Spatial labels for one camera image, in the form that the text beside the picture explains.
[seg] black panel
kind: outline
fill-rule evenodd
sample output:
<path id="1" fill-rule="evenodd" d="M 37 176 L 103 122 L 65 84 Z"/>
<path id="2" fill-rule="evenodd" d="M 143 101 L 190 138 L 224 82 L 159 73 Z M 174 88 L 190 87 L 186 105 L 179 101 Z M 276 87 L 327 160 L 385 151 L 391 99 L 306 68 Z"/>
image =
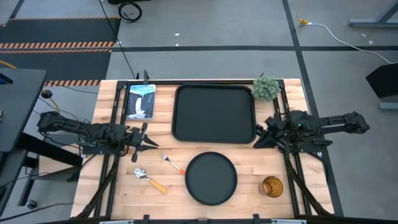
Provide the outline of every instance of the black panel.
<path id="1" fill-rule="evenodd" d="M 398 64 L 380 66 L 366 79 L 377 97 L 398 95 Z"/>
<path id="2" fill-rule="evenodd" d="M 116 33 L 120 19 L 109 19 Z M 106 19 L 13 19 L 2 43 L 116 41 Z"/>

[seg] green succulent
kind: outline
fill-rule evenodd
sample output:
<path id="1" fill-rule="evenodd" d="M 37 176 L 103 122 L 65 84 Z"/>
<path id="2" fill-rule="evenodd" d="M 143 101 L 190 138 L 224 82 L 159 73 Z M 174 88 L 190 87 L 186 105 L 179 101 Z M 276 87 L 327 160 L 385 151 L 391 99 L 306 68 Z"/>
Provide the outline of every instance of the green succulent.
<path id="1" fill-rule="evenodd" d="M 253 81 L 254 88 L 251 92 L 257 100 L 273 100 L 278 97 L 280 89 L 278 81 L 269 76 L 261 76 Z"/>

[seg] fork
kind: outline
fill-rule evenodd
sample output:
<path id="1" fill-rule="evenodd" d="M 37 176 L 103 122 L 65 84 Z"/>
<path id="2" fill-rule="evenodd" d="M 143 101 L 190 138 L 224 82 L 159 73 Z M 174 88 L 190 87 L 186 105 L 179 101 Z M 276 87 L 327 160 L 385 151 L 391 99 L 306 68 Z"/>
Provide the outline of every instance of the fork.
<path id="1" fill-rule="evenodd" d="M 182 169 L 180 169 L 177 165 L 175 165 L 175 163 L 172 162 L 166 154 L 162 153 L 160 156 L 161 156 L 162 159 L 164 159 L 165 161 L 168 161 L 168 162 L 171 163 L 178 171 L 180 171 L 180 174 L 185 175 L 185 171 L 182 170 Z"/>

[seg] black serving tray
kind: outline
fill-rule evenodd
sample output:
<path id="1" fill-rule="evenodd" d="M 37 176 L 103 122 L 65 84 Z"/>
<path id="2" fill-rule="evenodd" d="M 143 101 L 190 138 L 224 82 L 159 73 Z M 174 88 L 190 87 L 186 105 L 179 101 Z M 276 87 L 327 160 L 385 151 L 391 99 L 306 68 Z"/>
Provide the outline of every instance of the black serving tray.
<path id="1" fill-rule="evenodd" d="M 175 92 L 172 134 L 179 141 L 247 144 L 256 137 L 251 89 L 183 84 Z"/>

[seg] hazard stripe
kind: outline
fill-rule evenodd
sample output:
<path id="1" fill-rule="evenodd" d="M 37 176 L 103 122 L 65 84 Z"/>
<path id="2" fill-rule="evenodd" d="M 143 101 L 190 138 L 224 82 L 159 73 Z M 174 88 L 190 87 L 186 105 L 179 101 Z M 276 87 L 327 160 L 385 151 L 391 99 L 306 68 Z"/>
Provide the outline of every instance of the hazard stripe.
<path id="1" fill-rule="evenodd" d="M 113 41 L 100 42 L 49 42 L 49 43 L 0 43 L 0 49 L 47 49 L 79 47 L 114 47 Z"/>
<path id="2" fill-rule="evenodd" d="M 51 80 L 44 86 L 98 86 L 101 80 Z"/>
<path id="3" fill-rule="evenodd" d="M 0 50 L 0 54 L 54 54 L 54 53 L 83 53 L 83 52 L 111 52 L 110 49 L 68 49 L 68 50 Z"/>

